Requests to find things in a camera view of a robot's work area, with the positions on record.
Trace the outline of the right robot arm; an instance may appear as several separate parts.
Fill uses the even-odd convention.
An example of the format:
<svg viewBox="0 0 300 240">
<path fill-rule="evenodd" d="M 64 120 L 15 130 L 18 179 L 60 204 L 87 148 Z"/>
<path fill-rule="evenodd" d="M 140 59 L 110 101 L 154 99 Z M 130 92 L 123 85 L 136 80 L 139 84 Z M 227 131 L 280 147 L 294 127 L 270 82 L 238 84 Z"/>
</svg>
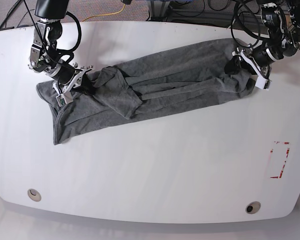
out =
<svg viewBox="0 0 300 240">
<path fill-rule="evenodd" d="M 53 79 L 57 93 L 69 89 L 85 95 L 93 95 L 95 88 L 87 76 L 87 70 L 71 66 L 74 52 L 82 40 L 79 20 L 67 11 L 67 0 L 38 0 L 34 15 L 39 18 L 34 23 L 34 37 L 29 57 L 29 68 L 36 73 L 46 73 Z M 61 20 L 72 18 L 77 27 L 77 40 L 70 49 L 57 48 L 57 40 L 63 33 Z"/>
</svg>

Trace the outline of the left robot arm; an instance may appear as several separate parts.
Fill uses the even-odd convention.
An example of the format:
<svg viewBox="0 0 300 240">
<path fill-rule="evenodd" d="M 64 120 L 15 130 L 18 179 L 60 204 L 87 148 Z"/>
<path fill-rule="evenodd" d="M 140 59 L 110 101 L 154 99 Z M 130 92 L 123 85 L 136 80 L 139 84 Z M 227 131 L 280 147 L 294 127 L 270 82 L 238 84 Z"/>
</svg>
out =
<svg viewBox="0 0 300 240">
<path fill-rule="evenodd" d="M 230 24 L 231 37 L 237 45 L 232 59 L 225 65 L 224 71 L 228 75 L 236 75 L 241 69 L 249 71 L 253 75 L 261 74 L 269 80 L 271 65 L 284 57 L 291 57 L 300 49 L 298 35 L 295 27 L 288 26 L 287 17 L 282 10 L 281 0 L 258 0 L 260 7 L 260 20 L 267 28 L 268 37 L 261 36 L 261 23 L 257 16 L 247 6 L 248 0 L 238 0 L 233 9 Z M 246 9 L 257 25 L 257 34 L 249 30 L 241 21 L 239 10 Z M 250 37 L 255 39 L 255 43 L 243 45 L 234 35 L 234 23 Z"/>
</svg>

